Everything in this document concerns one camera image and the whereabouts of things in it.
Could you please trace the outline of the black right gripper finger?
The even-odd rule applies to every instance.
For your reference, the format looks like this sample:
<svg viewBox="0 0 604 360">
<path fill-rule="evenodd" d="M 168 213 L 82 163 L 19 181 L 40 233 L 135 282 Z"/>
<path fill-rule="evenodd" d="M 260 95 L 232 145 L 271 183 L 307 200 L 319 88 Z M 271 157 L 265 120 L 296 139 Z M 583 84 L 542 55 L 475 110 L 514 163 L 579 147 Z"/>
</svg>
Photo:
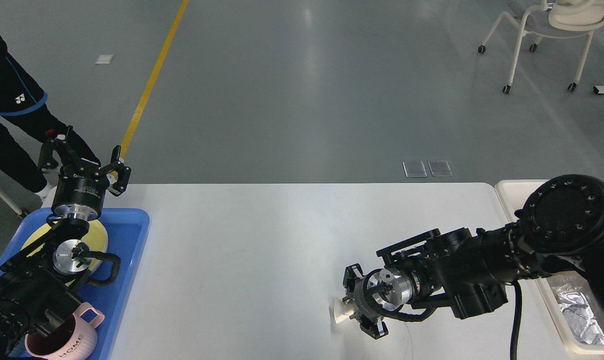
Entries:
<svg viewBox="0 0 604 360">
<path fill-rule="evenodd" d="M 345 267 L 342 285 L 345 289 L 345 296 L 342 298 L 342 303 L 354 303 L 356 306 L 363 306 L 364 300 L 364 289 L 363 289 L 364 275 L 360 264 L 352 264 Z"/>
<path fill-rule="evenodd" d="M 357 321 L 359 323 L 360 330 L 375 340 L 386 337 L 389 334 L 383 316 L 373 316 L 373 318 L 370 318 L 361 311 L 357 311 L 350 315 L 349 319 Z"/>
</svg>

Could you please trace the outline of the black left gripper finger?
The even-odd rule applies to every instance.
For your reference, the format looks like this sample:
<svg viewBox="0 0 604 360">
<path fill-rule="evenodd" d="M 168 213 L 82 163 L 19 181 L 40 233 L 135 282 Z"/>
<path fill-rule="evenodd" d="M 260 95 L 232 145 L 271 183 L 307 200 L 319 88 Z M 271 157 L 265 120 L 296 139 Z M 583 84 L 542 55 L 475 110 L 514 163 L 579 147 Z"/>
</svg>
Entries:
<svg viewBox="0 0 604 360">
<path fill-rule="evenodd" d="M 116 145 L 113 148 L 110 163 L 94 171 L 94 180 L 101 191 L 108 191 L 113 196 L 119 197 L 128 188 L 132 168 L 127 166 L 120 152 L 122 147 Z"/>
<path fill-rule="evenodd" d="M 49 136 L 44 141 L 37 162 L 42 173 L 55 173 L 60 181 L 85 178 L 85 162 L 70 144 L 73 127 L 69 125 L 64 134 Z"/>
</svg>

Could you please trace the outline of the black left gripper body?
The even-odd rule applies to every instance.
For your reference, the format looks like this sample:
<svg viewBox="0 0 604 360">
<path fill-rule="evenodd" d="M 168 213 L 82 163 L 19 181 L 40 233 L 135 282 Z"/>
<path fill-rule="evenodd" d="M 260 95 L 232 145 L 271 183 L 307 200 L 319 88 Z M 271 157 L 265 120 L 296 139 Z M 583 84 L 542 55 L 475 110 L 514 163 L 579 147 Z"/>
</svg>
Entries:
<svg viewBox="0 0 604 360">
<path fill-rule="evenodd" d="M 62 167 L 51 205 L 53 216 L 87 222 L 98 219 L 103 212 L 108 178 L 94 175 L 94 171 L 85 175 L 72 167 Z"/>
</svg>

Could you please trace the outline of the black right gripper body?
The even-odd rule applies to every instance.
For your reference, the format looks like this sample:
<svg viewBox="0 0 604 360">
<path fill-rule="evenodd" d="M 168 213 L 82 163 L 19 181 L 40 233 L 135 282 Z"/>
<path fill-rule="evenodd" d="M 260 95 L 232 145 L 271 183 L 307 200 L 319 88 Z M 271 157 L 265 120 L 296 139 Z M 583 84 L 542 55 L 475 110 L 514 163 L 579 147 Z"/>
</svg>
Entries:
<svg viewBox="0 0 604 360">
<path fill-rule="evenodd" d="M 384 317 L 377 312 L 380 307 L 371 295 L 366 295 L 368 281 L 375 272 L 370 272 L 368 275 L 357 278 L 353 288 L 353 299 L 356 303 L 357 309 L 361 313 L 362 317 L 366 317 L 369 321 L 379 321 Z"/>
</svg>

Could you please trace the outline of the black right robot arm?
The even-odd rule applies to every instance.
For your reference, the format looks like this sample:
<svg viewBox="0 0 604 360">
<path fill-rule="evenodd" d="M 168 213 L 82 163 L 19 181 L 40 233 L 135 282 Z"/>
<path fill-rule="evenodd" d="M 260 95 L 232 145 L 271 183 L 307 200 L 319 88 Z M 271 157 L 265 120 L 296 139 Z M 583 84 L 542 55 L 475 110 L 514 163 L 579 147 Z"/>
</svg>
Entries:
<svg viewBox="0 0 604 360">
<path fill-rule="evenodd" d="M 439 229 L 377 251 L 384 267 L 364 274 L 345 268 L 341 299 L 347 316 L 374 339 L 388 334 L 384 318 L 423 322 L 439 308 L 458 319 L 494 312 L 516 295 L 509 357 L 517 358 L 522 319 L 519 280 L 578 272 L 604 309 L 604 182 L 561 175 L 538 187 L 501 228 Z"/>
</svg>

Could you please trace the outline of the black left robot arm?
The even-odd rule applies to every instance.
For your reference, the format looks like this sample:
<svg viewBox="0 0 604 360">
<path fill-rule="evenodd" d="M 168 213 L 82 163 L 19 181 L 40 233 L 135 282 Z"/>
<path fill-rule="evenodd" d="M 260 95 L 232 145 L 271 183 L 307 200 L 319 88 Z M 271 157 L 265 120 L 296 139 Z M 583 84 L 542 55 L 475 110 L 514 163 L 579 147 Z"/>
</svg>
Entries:
<svg viewBox="0 0 604 360">
<path fill-rule="evenodd" d="M 71 146 L 72 127 L 44 141 L 38 167 L 46 172 L 60 166 L 49 230 L 0 265 L 0 360 L 27 334 L 52 335 L 81 305 L 78 292 L 88 284 L 116 281 L 120 257 L 92 250 L 83 237 L 98 219 L 106 192 L 123 194 L 131 167 L 113 148 L 109 164 L 80 157 Z"/>
</svg>

